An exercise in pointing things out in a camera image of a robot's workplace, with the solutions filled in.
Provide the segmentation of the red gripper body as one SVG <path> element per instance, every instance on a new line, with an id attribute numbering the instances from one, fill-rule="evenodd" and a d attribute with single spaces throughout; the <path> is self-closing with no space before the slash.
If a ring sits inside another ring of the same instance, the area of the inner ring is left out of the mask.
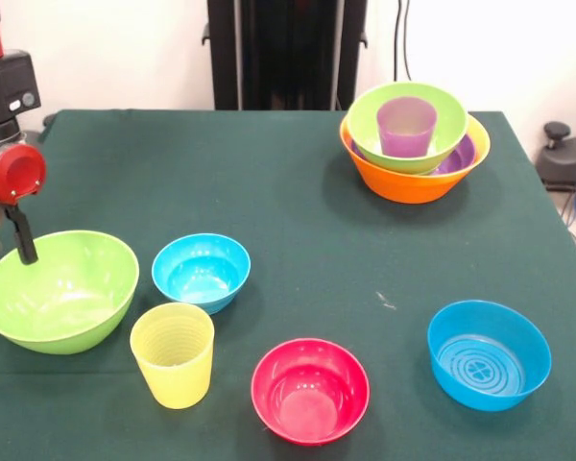
<path id="1" fill-rule="evenodd" d="M 0 147 L 0 204 L 14 206 L 37 194 L 45 183 L 47 167 L 41 152 L 25 143 Z"/>

